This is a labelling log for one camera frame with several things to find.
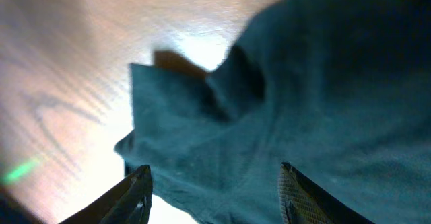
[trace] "fabric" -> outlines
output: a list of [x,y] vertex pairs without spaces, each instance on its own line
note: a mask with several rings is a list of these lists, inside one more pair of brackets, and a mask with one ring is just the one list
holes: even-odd
[[282,223],[289,161],[375,223],[431,223],[431,1],[283,0],[205,78],[131,65],[115,150],[200,223]]

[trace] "dark green fabric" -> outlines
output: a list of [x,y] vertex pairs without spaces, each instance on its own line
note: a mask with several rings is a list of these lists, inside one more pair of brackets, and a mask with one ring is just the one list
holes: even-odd
[[205,81],[131,65],[116,151],[200,223],[281,223],[289,161],[376,223],[431,223],[430,0],[283,0]]

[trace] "folded fabric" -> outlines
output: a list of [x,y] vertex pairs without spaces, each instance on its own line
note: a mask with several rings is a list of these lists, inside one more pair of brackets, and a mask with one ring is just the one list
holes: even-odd
[[283,0],[205,80],[132,64],[115,150],[200,223],[282,223],[289,161],[375,223],[431,223],[431,0]]

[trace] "wooden table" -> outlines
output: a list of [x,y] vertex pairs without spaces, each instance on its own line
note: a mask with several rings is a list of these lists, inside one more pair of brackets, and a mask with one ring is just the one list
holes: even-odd
[[48,223],[91,203],[123,178],[128,63],[173,50],[213,70],[274,1],[0,0],[1,185]]

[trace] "green light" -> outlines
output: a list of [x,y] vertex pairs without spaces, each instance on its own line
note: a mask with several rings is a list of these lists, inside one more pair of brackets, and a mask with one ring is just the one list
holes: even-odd
[[9,173],[6,173],[2,178],[2,182],[4,184],[13,184],[20,180],[22,177],[30,173],[36,166],[38,165],[38,161],[33,159],[27,161],[15,169],[11,170]]

